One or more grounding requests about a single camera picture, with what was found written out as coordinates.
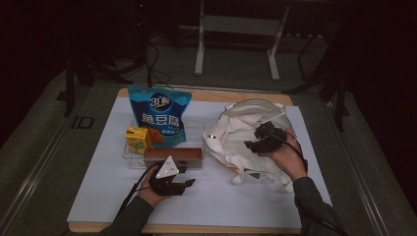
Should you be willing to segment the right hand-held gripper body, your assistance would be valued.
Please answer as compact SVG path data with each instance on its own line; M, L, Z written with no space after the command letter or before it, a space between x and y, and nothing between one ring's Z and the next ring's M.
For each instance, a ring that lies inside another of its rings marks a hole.
M275 127L271 132L262 135L255 134L255 137L258 142L262 142L264 145L264 151L260 153L276 151L287 141L287 134L282 129Z

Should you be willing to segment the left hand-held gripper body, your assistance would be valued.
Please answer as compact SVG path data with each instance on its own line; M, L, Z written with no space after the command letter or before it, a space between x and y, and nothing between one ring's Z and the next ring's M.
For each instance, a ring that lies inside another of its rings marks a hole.
M181 188L180 183L173 183L173 179L178 175L175 161L169 156L165 161L159 161L149 167L152 170L155 166L157 170L150 175L149 184L152 190L160 196L181 196L185 189Z

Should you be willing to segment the brown drink carton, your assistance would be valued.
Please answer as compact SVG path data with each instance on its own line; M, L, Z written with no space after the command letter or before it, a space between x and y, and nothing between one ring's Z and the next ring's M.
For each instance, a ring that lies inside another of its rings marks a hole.
M190 169L201 169L203 167L204 153L200 147L164 147L149 148L144 155L146 167L159 161L165 161L169 156L177 166L187 166Z

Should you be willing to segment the white cloth tote bag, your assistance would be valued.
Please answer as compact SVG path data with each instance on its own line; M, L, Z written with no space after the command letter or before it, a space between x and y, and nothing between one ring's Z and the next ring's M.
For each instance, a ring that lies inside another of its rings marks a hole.
M203 138L208 152L224 166L236 171L233 184L239 185L245 176L251 176L259 180L269 179L279 192L291 193L293 183L290 177L270 158L252 153L244 144L245 141L257 142L255 130L268 121L284 132L292 127L283 104L264 99L232 103L225 107L217 123L204 131Z

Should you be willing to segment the clear plastic storage box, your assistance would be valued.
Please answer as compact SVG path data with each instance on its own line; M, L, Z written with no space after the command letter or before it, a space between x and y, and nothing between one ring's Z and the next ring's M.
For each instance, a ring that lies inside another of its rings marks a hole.
M174 146L174 148L201 148L203 149L202 133L205 124L201 121L185 120L185 137L186 141ZM127 142L125 142L122 157L129 160L129 167L133 169L145 169L144 155L130 151Z

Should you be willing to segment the yellow juice carton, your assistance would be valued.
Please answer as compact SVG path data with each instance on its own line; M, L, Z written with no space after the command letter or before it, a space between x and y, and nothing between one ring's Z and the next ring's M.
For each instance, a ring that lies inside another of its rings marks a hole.
M129 126L125 134L126 142L131 152L144 154L152 147L152 141L148 128Z

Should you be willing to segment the blue snack bag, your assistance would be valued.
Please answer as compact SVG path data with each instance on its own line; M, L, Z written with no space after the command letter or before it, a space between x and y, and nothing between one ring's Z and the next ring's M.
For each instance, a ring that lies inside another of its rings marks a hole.
M137 124L149 130L155 148L186 141L182 116L192 98L189 92L129 86L128 96Z

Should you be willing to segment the person's left hand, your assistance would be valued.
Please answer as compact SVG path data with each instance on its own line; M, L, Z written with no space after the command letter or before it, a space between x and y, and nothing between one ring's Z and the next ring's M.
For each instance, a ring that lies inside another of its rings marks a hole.
M168 199L168 196L160 196L155 193L148 183L143 183L138 191L138 196L145 200L152 207L156 207L162 201Z

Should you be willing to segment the person's right hand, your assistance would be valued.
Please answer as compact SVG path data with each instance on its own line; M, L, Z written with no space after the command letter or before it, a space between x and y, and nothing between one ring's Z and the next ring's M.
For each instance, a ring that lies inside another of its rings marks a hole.
M293 135L292 129L287 129L287 145L280 149L267 153L267 157L286 173L295 182L299 178L307 177L307 171L300 154L302 153L299 143Z

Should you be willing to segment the white table cover sheet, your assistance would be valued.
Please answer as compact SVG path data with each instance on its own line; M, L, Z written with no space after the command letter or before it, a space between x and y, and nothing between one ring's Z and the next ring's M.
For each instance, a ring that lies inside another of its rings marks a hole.
M134 120L127 97L118 97L109 114L86 176L67 221L73 225L110 223L144 171L131 169L122 157L125 132ZM176 177L196 182L181 196L160 203L149 218L152 225L301 228L292 194L281 194L270 180L246 177L240 185L234 173L209 154L203 168Z

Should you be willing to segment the black stand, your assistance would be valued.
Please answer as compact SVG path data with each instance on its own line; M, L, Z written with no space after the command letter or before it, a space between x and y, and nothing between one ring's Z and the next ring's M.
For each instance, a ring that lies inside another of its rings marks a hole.
M333 105L333 120L340 132L344 131L343 112L347 87L344 46L348 41L349 39L346 36L337 32L330 40L328 48L308 80L300 86L282 92L283 94L297 94L322 84L319 99Z
M131 83L131 81L123 79L116 72L106 68L87 55L80 53L71 54L65 63L65 89L60 91L57 96L58 100L66 102L65 117L69 116L75 107L75 78L78 78L82 85L91 87L94 82L92 70L98 71L104 77L116 83Z

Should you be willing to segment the grey metal stand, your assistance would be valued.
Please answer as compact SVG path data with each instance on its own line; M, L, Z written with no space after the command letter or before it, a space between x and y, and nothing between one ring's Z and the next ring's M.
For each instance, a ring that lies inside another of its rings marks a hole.
M268 35L274 38L273 45L267 49L270 76L273 81L279 81L280 75L275 60L275 54L278 44L283 36L283 30L289 11L290 7L285 6L279 20L207 15L205 13L205 0L200 0L198 27L199 41L194 74L200 76L203 73L206 31Z

